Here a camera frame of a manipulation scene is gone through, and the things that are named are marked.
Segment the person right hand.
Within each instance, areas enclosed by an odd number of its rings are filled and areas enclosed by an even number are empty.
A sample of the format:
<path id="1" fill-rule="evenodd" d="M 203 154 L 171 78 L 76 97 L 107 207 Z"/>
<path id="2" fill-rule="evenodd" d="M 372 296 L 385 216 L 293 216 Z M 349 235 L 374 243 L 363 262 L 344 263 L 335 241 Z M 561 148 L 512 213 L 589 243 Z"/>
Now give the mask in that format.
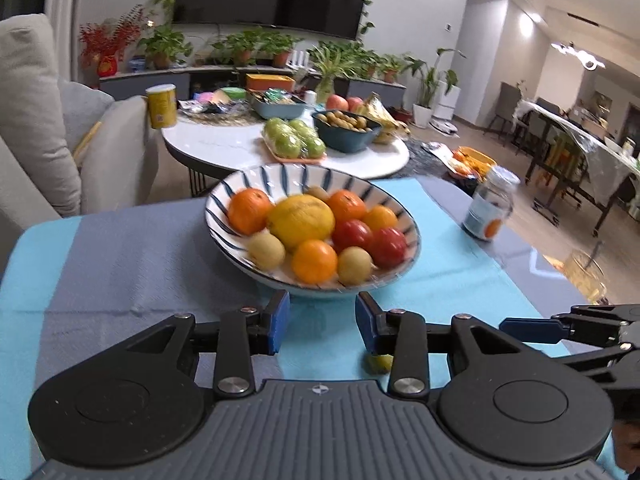
<path id="1" fill-rule="evenodd" d="M 640 425 L 638 420 L 616 420 L 612 429 L 615 463 L 627 474 L 640 467 Z"/>

